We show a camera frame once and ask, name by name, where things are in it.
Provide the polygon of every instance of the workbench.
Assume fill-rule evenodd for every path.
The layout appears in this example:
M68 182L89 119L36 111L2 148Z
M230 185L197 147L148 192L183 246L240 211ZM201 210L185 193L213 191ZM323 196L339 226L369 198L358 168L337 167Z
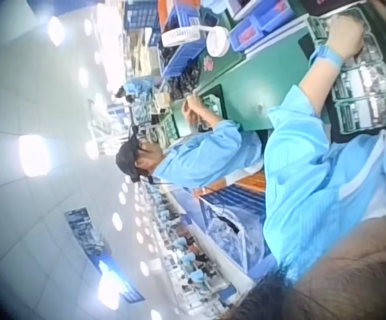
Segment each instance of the workbench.
M246 50L243 59L238 56L235 59L231 50L222 58L213 58L216 71L204 72L201 76L199 94L221 85L228 119L247 131L271 129L268 109L280 105L292 85L298 84L309 69L298 44L298 40L308 34L306 18L308 15L302 15L259 41ZM181 114L182 102L172 103L180 136L191 133ZM329 123L325 110L322 120Z

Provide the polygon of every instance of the blue wristband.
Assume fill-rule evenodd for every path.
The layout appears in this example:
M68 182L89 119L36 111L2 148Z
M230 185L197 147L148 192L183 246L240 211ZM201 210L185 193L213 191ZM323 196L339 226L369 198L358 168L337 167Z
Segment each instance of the blue wristband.
M332 62L338 69L342 68L344 61L342 58L334 52L327 45L318 45L313 54L310 56L309 64L312 65L316 58L328 59Z

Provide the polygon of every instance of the white desk fan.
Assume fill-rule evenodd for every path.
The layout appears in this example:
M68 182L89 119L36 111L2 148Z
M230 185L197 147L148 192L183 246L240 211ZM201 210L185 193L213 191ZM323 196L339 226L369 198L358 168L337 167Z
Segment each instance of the white desk fan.
M206 48L212 57L222 57L230 48L227 28L216 26L207 27L204 25L192 25L166 31L161 35L161 42L164 47L174 47L185 43L200 40L200 32L208 32Z

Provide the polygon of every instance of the green workbench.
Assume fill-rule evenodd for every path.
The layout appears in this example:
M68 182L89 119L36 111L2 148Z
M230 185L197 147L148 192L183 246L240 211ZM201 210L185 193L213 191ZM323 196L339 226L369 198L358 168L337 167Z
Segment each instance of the green workbench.
M200 88L204 93L213 86L222 85L225 108L229 119L244 130L272 128L267 116L270 107L279 105L292 85L300 82L308 70L308 61L298 40L306 35L306 28L244 60L222 76ZM181 114L182 101L172 105L179 134L189 134Z

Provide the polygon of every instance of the light blue uniform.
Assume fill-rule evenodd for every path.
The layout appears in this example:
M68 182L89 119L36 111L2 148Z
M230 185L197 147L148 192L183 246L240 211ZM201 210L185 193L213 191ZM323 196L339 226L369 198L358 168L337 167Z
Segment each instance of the light blue uniform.
M187 240L184 237L180 237L173 241L173 245L179 250L184 250L187 248Z
M360 221L386 214L386 131L331 145L296 86L269 118L263 234L296 280Z
M189 278L194 283L202 284L203 282L205 282L205 274L200 269L190 273Z
M137 97L148 94L153 87L154 80L150 76L132 78L123 85L127 95L135 95Z
M253 131L240 132L228 120L208 134L196 135L167 151L153 176L179 187L200 188L261 160L261 141Z

